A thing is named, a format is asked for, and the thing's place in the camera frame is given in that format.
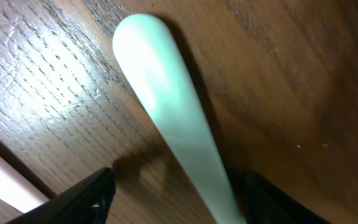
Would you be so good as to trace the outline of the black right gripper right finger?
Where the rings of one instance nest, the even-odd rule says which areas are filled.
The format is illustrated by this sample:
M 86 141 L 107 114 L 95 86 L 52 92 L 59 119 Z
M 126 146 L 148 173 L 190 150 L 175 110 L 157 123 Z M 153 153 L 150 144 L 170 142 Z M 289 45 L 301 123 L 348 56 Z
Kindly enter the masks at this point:
M 253 170 L 234 178 L 234 191 L 248 224 L 328 224 Z

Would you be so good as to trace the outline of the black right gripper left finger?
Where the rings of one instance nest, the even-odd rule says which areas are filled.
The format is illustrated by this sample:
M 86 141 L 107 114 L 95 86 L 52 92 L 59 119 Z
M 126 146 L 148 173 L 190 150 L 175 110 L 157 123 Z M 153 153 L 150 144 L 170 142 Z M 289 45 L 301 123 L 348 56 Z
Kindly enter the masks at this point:
M 104 224 L 115 193 L 114 171 L 103 167 L 56 198 L 7 224 Z

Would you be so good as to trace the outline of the mint plastic fork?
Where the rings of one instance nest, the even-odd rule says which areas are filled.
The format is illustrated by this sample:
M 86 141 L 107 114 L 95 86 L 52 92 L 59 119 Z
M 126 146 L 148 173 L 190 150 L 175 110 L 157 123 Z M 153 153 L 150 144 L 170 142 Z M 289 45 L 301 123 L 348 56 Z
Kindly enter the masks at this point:
M 112 48 L 216 223 L 244 223 L 190 73 L 167 25 L 150 14 L 128 16 L 116 27 Z

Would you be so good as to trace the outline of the white plastic spoon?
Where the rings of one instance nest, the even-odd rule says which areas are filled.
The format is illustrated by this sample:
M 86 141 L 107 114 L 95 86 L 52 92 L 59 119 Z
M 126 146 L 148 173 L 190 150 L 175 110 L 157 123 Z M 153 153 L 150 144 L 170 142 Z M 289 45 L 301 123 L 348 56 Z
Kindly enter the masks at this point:
M 48 198 L 0 157 L 0 200 L 22 213 L 48 202 Z

